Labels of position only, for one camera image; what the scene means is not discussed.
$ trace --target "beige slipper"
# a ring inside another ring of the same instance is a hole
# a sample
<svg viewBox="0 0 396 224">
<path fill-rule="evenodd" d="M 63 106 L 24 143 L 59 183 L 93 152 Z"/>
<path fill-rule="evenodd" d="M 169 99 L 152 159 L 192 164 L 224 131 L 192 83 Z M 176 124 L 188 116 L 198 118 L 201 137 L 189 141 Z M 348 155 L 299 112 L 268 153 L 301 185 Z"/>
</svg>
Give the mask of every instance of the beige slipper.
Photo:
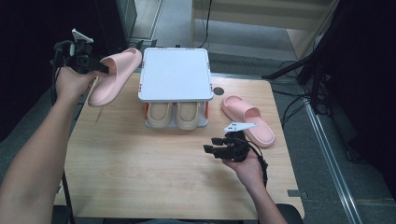
<svg viewBox="0 0 396 224">
<path fill-rule="evenodd" d="M 176 124 L 179 129 L 193 130 L 198 127 L 200 103 L 183 102 L 178 103 Z"/>
<path fill-rule="evenodd" d="M 148 105 L 148 124 L 152 128 L 164 128 L 172 118 L 172 103 L 152 103 Z"/>
</svg>

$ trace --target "forearm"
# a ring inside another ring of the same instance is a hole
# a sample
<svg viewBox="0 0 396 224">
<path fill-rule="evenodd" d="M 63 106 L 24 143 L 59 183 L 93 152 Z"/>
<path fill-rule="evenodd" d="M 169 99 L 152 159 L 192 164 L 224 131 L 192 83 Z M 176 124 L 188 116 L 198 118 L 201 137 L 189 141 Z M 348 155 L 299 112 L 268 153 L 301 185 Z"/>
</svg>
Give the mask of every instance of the forearm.
<svg viewBox="0 0 396 224">
<path fill-rule="evenodd" d="M 52 205 L 64 170 L 75 102 L 59 102 L 17 154 L 0 188 L 0 205 Z"/>
<path fill-rule="evenodd" d="M 264 185 L 256 185 L 252 188 L 247 188 L 247 192 L 250 194 L 250 197 L 256 206 L 260 223 L 287 223 L 277 209 Z"/>
</svg>

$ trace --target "black cable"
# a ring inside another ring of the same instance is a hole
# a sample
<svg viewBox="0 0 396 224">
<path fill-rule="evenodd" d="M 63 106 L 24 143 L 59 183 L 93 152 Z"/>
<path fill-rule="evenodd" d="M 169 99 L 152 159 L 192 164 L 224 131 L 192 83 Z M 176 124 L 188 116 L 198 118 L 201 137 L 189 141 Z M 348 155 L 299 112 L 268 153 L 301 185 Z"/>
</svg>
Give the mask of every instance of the black cable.
<svg viewBox="0 0 396 224">
<path fill-rule="evenodd" d="M 206 43 L 206 40 L 207 40 L 207 36 L 209 35 L 209 18 L 210 18 L 210 9 L 212 8 L 212 0 L 210 0 L 210 2 L 209 2 L 209 10 L 207 11 L 207 18 L 206 18 L 206 29 L 205 29 L 205 32 L 206 32 L 206 35 L 205 35 L 205 40 L 204 40 L 204 43 L 202 43 L 202 45 L 200 46 L 200 47 L 198 47 L 198 49 L 200 49 L 205 43 Z"/>
</svg>

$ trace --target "metal floor strip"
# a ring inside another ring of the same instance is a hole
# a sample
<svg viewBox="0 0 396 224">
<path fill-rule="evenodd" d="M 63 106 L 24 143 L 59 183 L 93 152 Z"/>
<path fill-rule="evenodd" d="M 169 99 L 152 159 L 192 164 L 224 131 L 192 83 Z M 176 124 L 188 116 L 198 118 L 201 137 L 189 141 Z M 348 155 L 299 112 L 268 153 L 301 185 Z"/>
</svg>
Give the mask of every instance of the metal floor strip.
<svg viewBox="0 0 396 224">
<path fill-rule="evenodd" d="M 308 93 L 305 88 L 300 88 L 302 93 Z M 334 181 L 341 203 L 344 206 L 344 210 L 346 211 L 346 217 L 349 220 L 349 223 L 363 223 L 361 220 L 361 215 L 359 214 L 358 208 L 355 204 L 355 200 L 349 191 L 347 182 L 345 181 L 340 167 L 338 166 L 338 163 L 332 153 L 332 147 L 327 139 L 326 133 L 323 130 L 318 116 L 315 114 L 310 104 L 307 104 L 305 108 L 314 128 L 315 134 L 317 135 L 320 148 L 329 167 L 332 180 Z"/>
</svg>

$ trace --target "slipper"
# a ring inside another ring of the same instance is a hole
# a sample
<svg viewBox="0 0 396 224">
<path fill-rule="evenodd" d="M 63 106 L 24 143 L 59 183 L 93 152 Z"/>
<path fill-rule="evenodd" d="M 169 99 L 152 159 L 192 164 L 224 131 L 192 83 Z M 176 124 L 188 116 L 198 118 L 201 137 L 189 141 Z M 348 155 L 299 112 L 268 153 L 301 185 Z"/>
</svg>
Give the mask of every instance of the slipper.
<svg viewBox="0 0 396 224">
<path fill-rule="evenodd" d="M 262 119 L 259 108 L 233 95 L 224 98 L 221 102 L 221 109 L 234 122 L 259 124 L 244 130 L 245 134 L 258 147 L 269 147 L 275 142 L 275 135 Z"/>
<path fill-rule="evenodd" d="M 148 124 L 152 128 L 164 128 L 172 118 L 172 103 L 152 103 L 148 105 Z"/>
<path fill-rule="evenodd" d="M 108 66 L 108 75 L 100 74 L 92 90 L 88 105 L 103 106 L 110 104 L 120 93 L 128 78 L 142 62 L 142 53 L 137 49 L 127 49 L 100 61 Z"/>
<path fill-rule="evenodd" d="M 179 129 L 193 130 L 198 127 L 200 103 L 183 102 L 177 105 L 176 124 Z"/>
</svg>

